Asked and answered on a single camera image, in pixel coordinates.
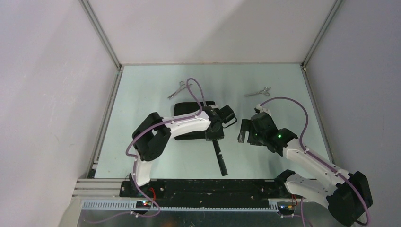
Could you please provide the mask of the black straight comb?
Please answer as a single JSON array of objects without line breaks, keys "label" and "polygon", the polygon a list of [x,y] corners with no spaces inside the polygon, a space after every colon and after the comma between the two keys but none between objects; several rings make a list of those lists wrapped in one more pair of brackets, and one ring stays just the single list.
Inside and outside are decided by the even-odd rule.
[{"label": "black straight comb", "polygon": [[213,147],[214,147],[214,150],[216,153],[216,157],[217,157],[221,175],[226,176],[226,175],[228,175],[227,167],[225,165],[224,158],[221,154],[221,148],[220,148],[219,142],[218,142],[218,140],[213,140],[212,143],[213,143]]}]

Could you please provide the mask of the silver scissors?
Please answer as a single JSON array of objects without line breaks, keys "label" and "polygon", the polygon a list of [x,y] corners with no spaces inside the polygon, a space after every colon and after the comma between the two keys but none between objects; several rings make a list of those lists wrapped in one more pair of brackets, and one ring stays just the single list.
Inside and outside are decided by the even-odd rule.
[{"label": "silver scissors", "polygon": [[184,81],[180,81],[180,82],[179,82],[179,88],[178,88],[175,92],[173,92],[170,96],[168,96],[167,99],[171,100],[171,99],[174,98],[178,93],[180,93],[181,91],[183,91],[183,90],[185,90],[185,89],[187,89],[187,88],[189,88],[189,87],[191,87],[191,86],[192,86],[192,83],[187,84],[187,83],[184,82]]},{"label": "silver scissors", "polygon": [[256,95],[264,95],[264,96],[270,96],[270,89],[271,87],[264,87],[263,89],[257,91],[257,92],[252,92],[249,94],[245,94],[245,97],[250,97],[250,96],[256,96]]}]

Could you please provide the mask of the black zippered tool case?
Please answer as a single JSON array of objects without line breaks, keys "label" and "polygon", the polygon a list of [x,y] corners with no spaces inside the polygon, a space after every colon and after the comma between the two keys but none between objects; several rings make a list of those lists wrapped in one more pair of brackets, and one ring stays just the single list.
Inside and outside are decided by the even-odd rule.
[{"label": "black zippered tool case", "polygon": [[[198,111],[199,106],[196,102],[180,102],[174,105],[173,116],[179,116],[184,114],[190,114],[192,112]],[[224,131],[220,128],[215,134],[211,134],[209,139],[223,139],[224,138]],[[174,138],[176,141],[181,140],[199,140],[199,139],[206,139],[205,131],[193,131],[189,132],[180,136],[176,136]]]}]

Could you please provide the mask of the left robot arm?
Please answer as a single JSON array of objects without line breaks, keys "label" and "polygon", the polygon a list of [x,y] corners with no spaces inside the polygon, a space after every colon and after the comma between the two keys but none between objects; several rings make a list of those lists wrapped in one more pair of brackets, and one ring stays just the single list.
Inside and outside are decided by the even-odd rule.
[{"label": "left robot arm", "polygon": [[133,132],[132,142],[126,149],[127,156],[135,157],[131,191],[138,197],[148,194],[153,162],[171,139],[215,142],[223,139],[224,129],[235,123],[237,117],[228,105],[201,106],[193,112],[166,118],[157,112],[149,114]]}]

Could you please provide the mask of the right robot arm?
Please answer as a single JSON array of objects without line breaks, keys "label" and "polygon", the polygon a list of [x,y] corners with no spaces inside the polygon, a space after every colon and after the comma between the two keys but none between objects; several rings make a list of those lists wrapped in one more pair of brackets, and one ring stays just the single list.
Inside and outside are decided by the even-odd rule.
[{"label": "right robot arm", "polygon": [[350,227],[373,205],[367,177],[360,171],[350,173],[301,144],[289,129],[278,129],[267,112],[243,119],[238,135],[240,143],[266,147],[313,176],[307,179],[291,170],[277,176],[275,192],[286,198],[300,195],[320,204],[342,225]]}]

